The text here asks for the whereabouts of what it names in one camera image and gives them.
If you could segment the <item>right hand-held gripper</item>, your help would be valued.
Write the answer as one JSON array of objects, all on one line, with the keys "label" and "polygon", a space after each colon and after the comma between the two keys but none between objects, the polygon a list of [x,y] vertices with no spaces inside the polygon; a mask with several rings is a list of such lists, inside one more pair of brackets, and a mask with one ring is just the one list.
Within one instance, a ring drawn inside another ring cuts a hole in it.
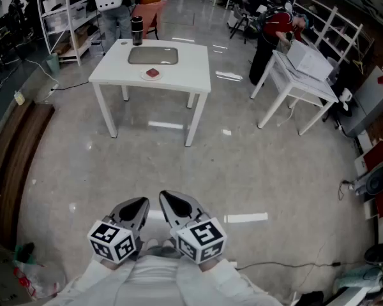
[{"label": "right hand-held gripper", "polygon": [[202,264],[224,252],[226,232],[216,217],[207,217],[195,198],[177,191],[163,190],[159,194],[159,202],[180,253],[195,264]]}]

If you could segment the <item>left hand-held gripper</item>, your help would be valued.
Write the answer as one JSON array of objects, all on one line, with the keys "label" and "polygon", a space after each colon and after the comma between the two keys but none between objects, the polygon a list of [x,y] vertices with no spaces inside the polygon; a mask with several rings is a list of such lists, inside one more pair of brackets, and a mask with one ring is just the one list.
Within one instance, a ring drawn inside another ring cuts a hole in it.
[{"label": "left hand-held gripper", "polygon": [[96,220],[87,234],[95,256],[114,264],[121,264],[128,258],[136,258],[143,242],[135,238],[146,224],[150,209],[149,199],[138,197],[118,204],[109,217],[116,223]]}]

